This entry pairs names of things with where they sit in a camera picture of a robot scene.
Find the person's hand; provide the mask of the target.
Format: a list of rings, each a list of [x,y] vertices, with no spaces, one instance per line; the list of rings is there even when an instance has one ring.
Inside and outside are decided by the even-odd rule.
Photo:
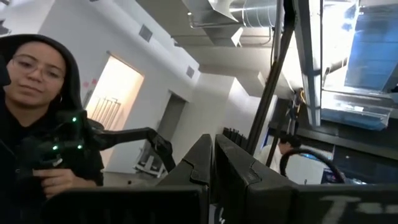
[[[46,198],[77,188],[92,188],[97,184],[93,180],[77,177],[70,169],[33,170],[33,176],[41,179]]]

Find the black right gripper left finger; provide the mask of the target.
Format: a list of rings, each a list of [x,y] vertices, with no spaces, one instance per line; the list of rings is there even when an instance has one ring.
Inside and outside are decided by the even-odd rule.
[[[43,224],[208,224],[212,163],[204,134],[157,185],[58,194],[43,207]]]

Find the silver ventilation duct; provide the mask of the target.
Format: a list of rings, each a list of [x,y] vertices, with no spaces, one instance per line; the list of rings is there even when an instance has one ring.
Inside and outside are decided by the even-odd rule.
[[[190,27],[215,46],[238,47],[243,29],[279,27],[284,0],[182,0]]]

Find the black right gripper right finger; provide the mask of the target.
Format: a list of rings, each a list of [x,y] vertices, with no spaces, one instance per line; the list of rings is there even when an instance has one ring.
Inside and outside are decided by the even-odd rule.
[[[319,153],[335,184],[299,185],[226,136],[215,139],[215,172],[225,224],[398,224],[398,184],[347,184]]]

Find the person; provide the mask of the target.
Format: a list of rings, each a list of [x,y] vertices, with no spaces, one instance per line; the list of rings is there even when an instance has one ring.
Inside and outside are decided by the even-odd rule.
[[[275,147],[274,154],[271,159],[271,164],[269,166],[270,169],[280,173],[280,159],[286,153],[295,148],[299,148],[301,146],[301,141],[298,136],[293,136],[291,134],[283,135],[279,142]],[[264,146],[260,152],[258,152],[254,158],[257,159],[260,163],[266,165],[267,160],[269,158],[269,154],[271,151],[272,145]]]
[[[46,200],[41,179],[17,185],[17,158],[21,141],[55,127],[60,110],[82,107],[78,65],[70,51],[39,34],[0,38],[0,58],[11,80],[0,88],[0,224],[41,224]],[[64,157],[77,177],[103,185],[99,152],[74,152]]]

